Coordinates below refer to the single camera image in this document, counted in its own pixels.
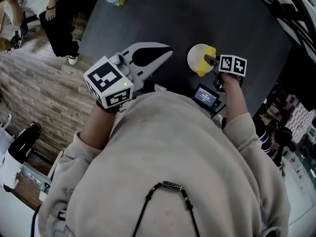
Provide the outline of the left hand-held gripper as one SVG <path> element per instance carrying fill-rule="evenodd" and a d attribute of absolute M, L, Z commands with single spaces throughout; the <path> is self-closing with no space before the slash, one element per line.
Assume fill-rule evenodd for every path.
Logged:
<path fill-rule="evenodd" d="M 97 61 L 84 73 L 85 82 L 96 100 L 109 109 L 133 98 L 134 91 L 141 89 L 144 80 L 173 54 L 173 48 L 158 42 L 137 42 Z"/>

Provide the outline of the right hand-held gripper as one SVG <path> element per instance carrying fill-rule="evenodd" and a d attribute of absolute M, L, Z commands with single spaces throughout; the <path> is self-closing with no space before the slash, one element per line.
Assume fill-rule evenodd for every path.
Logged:
<path fill-rule="evenodd" d="M 218 60 L 208 54 L 205 54 L 204 60 L 208 65 L 216 68 L 213 84 L 217 92 L 225 92 L 223 89 L 224 81 L 221 74 L 228 74 L 236 78 L 239 85 L 242 86 L 246 75 L 246 59 L 234 55 L 220 55 L 220 60 Z"/>

